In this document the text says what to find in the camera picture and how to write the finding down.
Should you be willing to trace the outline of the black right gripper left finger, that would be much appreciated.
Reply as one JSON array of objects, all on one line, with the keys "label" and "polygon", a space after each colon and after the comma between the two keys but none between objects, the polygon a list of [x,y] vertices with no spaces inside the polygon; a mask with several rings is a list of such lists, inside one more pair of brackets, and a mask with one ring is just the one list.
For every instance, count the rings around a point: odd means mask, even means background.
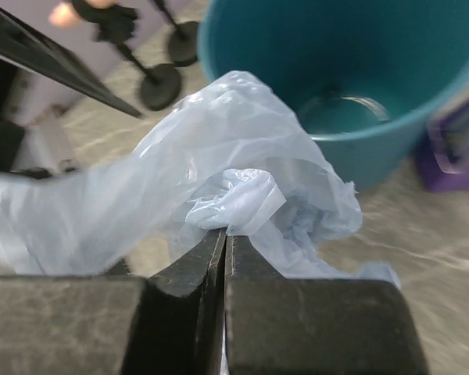
[{"label": "black right gripper left finger", "polygon": [[0,374],[217,374],[226,234],[152,277],[0,276]]}]

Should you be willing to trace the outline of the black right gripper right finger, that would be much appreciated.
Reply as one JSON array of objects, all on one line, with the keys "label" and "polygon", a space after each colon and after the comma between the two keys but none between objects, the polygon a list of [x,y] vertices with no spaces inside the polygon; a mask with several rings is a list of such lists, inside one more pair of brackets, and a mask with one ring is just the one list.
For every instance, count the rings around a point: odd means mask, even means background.
[{"label": "black right gripper right finger", "polygon": [[232,374],[427,374],[401,291],[382,280],[287,279],[230,237],[225,345]]}]

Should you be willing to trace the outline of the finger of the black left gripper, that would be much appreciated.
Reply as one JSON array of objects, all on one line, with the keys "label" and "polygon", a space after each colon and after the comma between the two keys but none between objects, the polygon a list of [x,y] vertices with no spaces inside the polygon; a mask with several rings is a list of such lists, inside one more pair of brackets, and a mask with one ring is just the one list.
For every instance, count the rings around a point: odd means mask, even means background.
[{"label": "finger of the black left gripper", "polygon": [[0,59],[135,118],[142,113],[111,92],[69,49],[0,7]]}]

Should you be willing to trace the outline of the light blue trash bag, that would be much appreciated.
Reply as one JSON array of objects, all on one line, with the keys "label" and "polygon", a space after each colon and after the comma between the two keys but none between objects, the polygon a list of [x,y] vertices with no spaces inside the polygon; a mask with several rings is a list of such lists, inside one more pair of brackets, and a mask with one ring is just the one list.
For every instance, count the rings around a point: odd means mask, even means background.
[{"label": "light blue trash bag", "polygon": [[177,259],[223,228],[284,277],[345,279],[317,247],[352,236],[362,218],[353,183],[294,112],[232,71],[115,162],[44,180],[0,173],[0,274],[101,273],[147,237],[166,238]]}]

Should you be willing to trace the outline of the teal plastic trash bin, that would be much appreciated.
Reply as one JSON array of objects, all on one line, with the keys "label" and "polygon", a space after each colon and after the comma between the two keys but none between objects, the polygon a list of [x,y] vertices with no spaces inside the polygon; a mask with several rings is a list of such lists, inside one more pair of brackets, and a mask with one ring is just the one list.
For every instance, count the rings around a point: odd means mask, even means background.
[{"label": "teal plastic trash bin", "polygon": [[381,183],[469,81],[469,1],[212,1],[204,74],[247,71],[358,190]]}]

